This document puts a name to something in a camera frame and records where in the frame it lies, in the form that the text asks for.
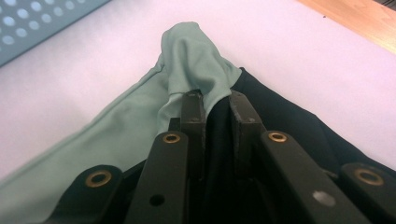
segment black fabric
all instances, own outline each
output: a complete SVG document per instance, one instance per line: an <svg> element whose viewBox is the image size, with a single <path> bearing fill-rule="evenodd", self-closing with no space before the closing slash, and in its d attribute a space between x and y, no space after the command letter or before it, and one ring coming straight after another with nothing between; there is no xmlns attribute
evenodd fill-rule
<svg viewBox="0 0 396 224"><path fill-rule="evenodd" d="M371 160L357 148L333 132L312 113L287 101L262 85L243 69L232 87L242 92L252 103L267 130L292 135L314 161L323 169L337 174L342 165L363 162L379 168L393 177L395 172ZM191 223L290 223L292 217L282 211L271 212L259 200L254 179L236 178L233 174L233 135L228 98L219 101L206 122L205 181L197 187Z"/></svg>
<svg viewBox="0 0 396 224"><path fill-rule="evenodd" d="M317 116L271 91L244 68L242 71L232 89L246 95L267 130L293 136L320 167L337 174L346 163L363 162L396 177L394 171L366 157Z"/></svg>

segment white surface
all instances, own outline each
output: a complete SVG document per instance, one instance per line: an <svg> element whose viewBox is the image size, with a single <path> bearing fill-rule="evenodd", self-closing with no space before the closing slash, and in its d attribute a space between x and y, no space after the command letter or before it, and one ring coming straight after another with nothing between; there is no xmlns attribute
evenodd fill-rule
<svg viewBox="0 0 396 224"><path fill-rule="evenodd" d="M113 0L0 68L0 179L135 84L181 21L198 22L235 66L396 169L396 55L294 0Z"/></svg>

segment crumpled fabric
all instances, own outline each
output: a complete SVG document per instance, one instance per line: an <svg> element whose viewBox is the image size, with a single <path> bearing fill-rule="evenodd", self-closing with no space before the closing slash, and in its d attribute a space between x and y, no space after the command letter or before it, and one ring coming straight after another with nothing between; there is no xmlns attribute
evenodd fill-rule
<svg viewBox="0 0 396 224"><path fill-rule="evenodd" d="M125 171L147 158L158 133L179 117L183 93L199 89L206 115L241 75L197 23L166 31L155 66L89 125L30 161L0 184L0 223L45 220L84 170L108 164Z"/></svg>

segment brass grommet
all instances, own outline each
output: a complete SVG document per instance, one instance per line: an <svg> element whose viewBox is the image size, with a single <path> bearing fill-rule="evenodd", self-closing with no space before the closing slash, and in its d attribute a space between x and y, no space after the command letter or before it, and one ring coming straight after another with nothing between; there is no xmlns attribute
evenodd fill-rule
<svg viewBox="0 0 396 224"><path fill-rule="evenodd" d="M180 141L180 136L174 133L169 133L166 136L163 137L163 141L165 143L176 143Z"/></svg>
<svg viewBox="0 0 396 224"><path fill-rule="evenodd" d="M269 133L268 137L274 142L284 143L288 140L288 137L283 133Z"/></svg>
<svg viewBox="0 0 396 224"><path fill-rule="evenodd" d="M360 181L366 184L374 185L374 186L384 185L384 179L380 175L374 173L371 170L360 168L355 170L354 174Z"/></svg>
<svg viewBox="0 0 396 224"><path fill-rule="evenodd" d="M107 170L99 170L88 175L85 179L85 185L90 188L99 188L107 184L111 179L111 173Z"/></svg>

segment gray perforated panel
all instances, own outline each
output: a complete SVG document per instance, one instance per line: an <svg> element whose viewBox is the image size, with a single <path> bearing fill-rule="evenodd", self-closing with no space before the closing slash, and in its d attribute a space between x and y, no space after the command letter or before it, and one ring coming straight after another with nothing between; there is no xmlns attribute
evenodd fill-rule
<svg viewBox="0 0 396 224"><path fill-rule="evenodd" d="M0 0L0 66L110 0Z"/></svg>

